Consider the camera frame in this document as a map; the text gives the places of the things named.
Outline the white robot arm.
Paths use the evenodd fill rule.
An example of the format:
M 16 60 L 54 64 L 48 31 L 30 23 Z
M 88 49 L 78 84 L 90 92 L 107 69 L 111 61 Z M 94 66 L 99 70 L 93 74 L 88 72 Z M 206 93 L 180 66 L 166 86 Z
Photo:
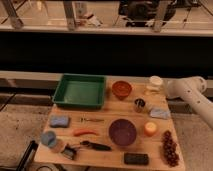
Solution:
M 206 89 L 207 82 L 200 76 L 169 80 L 165 86 L 168 99 L 181 98 L 213 129 L 213 102 L 203 95 Z

